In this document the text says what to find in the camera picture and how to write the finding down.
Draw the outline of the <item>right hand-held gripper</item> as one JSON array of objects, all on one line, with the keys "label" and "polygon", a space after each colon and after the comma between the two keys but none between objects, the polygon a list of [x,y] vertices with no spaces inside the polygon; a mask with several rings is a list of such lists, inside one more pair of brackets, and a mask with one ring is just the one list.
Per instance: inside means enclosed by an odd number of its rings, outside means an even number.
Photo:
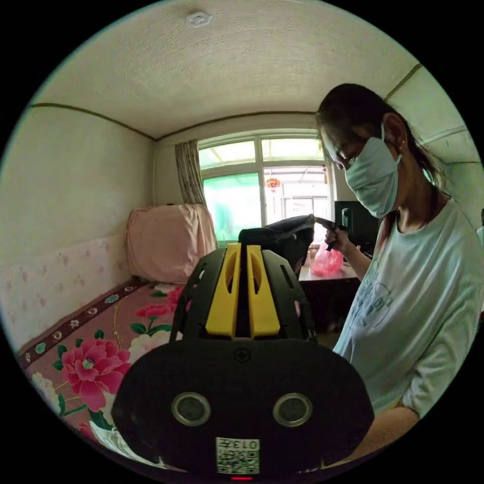
[{"label": "right hand-held gripper", "polygon": [[345,230],[341,229],[335,222],[313,215],[314,223],[326,229],[326,244],[330,250],[347,252],[350,249],[350,240]]}]

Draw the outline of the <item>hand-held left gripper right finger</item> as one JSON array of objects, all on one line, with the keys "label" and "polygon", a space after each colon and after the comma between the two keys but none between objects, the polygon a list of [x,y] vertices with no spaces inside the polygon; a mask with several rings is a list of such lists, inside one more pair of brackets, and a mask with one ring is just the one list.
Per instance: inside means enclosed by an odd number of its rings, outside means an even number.
[{"label": "hand-held left gripper right finger", "polygon": [[247,276],[251,337],[276,337],[280,324],[259,246],[247,246]]}]

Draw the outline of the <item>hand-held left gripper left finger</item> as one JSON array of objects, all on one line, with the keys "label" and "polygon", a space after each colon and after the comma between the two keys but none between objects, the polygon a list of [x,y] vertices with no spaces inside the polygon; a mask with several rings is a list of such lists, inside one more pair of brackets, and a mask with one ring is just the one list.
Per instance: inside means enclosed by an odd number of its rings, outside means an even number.
[{"label": "hand-held left gripper left finger", "polygon": [[228,244],[221,261],[221,268],[207,317],[206,330],[210,336],[235,336],[240,261],[241,244]]}]

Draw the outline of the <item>person's right hand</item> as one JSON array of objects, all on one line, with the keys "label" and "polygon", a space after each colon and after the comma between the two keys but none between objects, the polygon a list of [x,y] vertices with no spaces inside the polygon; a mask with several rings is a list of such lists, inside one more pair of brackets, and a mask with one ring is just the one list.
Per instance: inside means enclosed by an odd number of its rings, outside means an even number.
[{"label": "person's right hand", "polygon": [[358,251],[357,246],[349,240],[346,232],[338,228],[335,230],[326,230],[325,243],[328,249],[336,250],[344,257]]}]

